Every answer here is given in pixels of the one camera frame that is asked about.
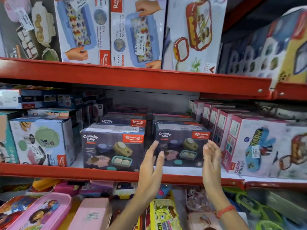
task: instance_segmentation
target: price tag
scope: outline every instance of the price tag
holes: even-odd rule
[[[69,2],[75,10],[80,10],[89,3],[89,0],[70,0]]]
[[[252,150],[252,152],[251,152],[251,157],[252,158],[260,158],[261,157],[259,145],[252,146],[251,150]]]
[[[147,34],[137,33],[135,40],[135,55],[145,55],[145,42],[147,39]]]
[[[34,26],[24,8],[16,8],[14,12],[25,31],[31,31],[34,29]]]

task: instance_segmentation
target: magenta lunch box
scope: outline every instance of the magenta lunch box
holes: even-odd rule
[[[69,194],[71,197],[79,194],[79,185],[68,185],[67,181],[60,182],[54,186],[54,192]]]
[[[107,229],[112,214],[107,198],[85,198],[80,204],[68,230]]]
[[[56,230],[71,208],[68,194],[49,193],[37,199],[7,230]]]

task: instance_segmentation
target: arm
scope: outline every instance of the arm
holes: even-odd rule
[[[203,183],[208,198],[218,212],[231,205],[221,186],[221,149],[208,140],[203,147],[203,154]],[[224,213],[220,220],[227,230],[250,230],[236,210]]]
[[[162,167],[164,164],[164,152],[159,153],[156,170],[154,162],[156,156],[154,151],[158,146],[156,140],[147,150],[144,160],[140,167],[138,188],[134,197],[125,207],[123,212],[114,220],[108,230],[127,230],[132,229],[138,221],[138,217],[145,211],[147,205],[156,197],[162,180]]]

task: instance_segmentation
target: red bracelet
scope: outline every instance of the red bracelet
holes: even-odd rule
[[[218,211],[217,214],[216,214],[216,217],[219,219],[225,212],[229,212],[229,211],[232,211],[232,210],[235,210],[235,209],[236,208],[232,205],[229,206],[229,207],[226,207],[223,210]]]

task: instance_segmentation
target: hand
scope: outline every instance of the hand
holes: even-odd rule
[[[87,51],[83,51],[84,47],[75,47],[67,51],[65,54],[69,60],[87,60],[88,54]]]
[[[161,180],[162,180],[162,167],[164,165],[164,152],[159,153],[157,159],[156,170],[154,170],[154,162],[156,156],[154,151],[159,142],[156,140],[147,150],[144,160],[140,166],[140,176],[138,178],[138,188],[135,192],[137,200],[144,201],[144,207],[146,207],[157,195]]]
[[[220,192],[223,192],[221,185],[221,149],[212,141],[203,147],[204,167],[203,183],[209,199],[215,199]]]
[[[161,60],[154,60],[151,62],[146,63],[145,65],[147,66],[148,69],[161,69]]]
[[[161,10],[158,1],[139,0],[135,3],[136,12],[142,11],[140,17],[154,14]]]

